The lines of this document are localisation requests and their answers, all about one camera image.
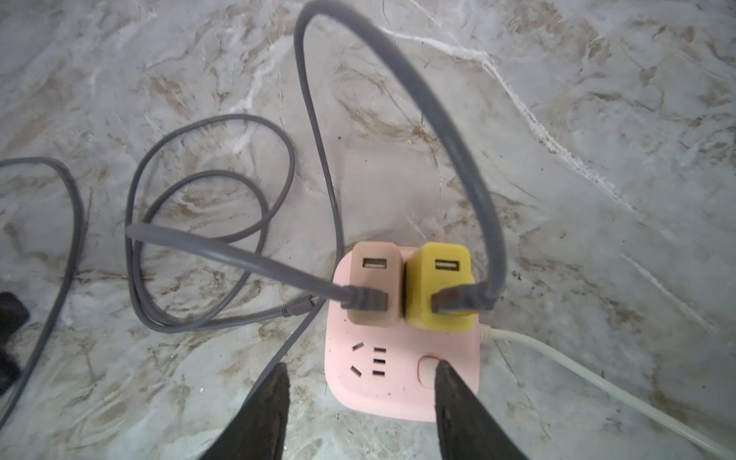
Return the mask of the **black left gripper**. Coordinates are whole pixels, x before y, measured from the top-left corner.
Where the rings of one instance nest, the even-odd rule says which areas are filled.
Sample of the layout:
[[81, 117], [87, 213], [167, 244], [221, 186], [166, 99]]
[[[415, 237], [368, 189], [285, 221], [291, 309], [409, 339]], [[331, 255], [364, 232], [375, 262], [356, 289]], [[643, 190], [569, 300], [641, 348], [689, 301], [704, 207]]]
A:
[[1, 381], [0, 392], [4, 395], [20, 378], [21, 367], [8, 351], [7, 346], [12, 336], [30, 319], [30, 312], [24, 304], [11, 292], [0, 294], [0, 343], [1, 343]]

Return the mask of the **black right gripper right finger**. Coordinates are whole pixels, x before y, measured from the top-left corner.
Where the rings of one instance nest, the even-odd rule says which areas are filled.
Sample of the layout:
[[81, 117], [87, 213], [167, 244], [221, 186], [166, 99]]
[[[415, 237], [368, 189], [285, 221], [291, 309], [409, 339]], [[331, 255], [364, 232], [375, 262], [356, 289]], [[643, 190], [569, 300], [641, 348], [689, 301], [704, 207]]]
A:
[[443, 459], [526, 460], [526, 455], [446, 360], [440, 360], [435, 370], [434, 389]]

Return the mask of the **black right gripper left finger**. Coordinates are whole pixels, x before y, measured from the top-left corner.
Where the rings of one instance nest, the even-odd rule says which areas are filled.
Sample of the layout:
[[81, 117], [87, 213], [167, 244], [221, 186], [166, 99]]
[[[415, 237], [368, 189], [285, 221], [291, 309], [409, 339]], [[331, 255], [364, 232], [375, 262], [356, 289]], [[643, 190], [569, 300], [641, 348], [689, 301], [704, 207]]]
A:
[[281, 459], [289, 419], [287, 365], [277, 364], [200, 459]]

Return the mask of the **yellow USB charger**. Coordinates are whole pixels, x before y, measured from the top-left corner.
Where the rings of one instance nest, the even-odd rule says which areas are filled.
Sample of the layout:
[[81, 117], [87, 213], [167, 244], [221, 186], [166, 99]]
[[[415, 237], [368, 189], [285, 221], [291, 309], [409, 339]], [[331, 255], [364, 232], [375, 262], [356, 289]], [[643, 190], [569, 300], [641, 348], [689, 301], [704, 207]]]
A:
[[404, 265], [404, 319], [415, 329], [464, 334], [471, 331], [477, 313], [435, 312], [432, 297], [444, 289], [471, 285], [470, 251], [463, 245], [426, 243]]

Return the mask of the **pink USB charger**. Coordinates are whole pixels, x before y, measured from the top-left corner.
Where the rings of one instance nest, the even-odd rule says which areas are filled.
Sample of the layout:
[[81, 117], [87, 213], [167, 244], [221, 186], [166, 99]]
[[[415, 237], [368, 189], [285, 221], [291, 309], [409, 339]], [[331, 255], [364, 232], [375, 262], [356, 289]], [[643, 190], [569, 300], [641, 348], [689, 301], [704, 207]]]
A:
[[396, 243], [361, 241], [352, 251], [350, 285], [387, 294], [382, 310], [347, 310], [358, 326], [391, 327], [402, 318], [404, 262]]

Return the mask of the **pink power strip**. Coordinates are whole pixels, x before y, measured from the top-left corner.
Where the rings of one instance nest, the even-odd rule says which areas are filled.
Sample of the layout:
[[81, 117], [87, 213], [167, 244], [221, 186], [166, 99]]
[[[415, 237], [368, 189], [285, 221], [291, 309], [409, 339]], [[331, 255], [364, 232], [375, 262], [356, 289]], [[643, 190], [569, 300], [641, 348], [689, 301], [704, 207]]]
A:
[[[419, 248], [399, 247], [404, 265]], [[352, 251], [333, 275], [337, 285], [350, 285]], [[471, 391], [479, 387], [480, 328], [477, 319], [467, 333], [415, 329], [402, 318], [391, 327], [358, 326], [340, 302], [328, 306], [324, 369], [329, 389], [348, 408], [408, 421], [435, 421], [434, 375], [448, 361]]]

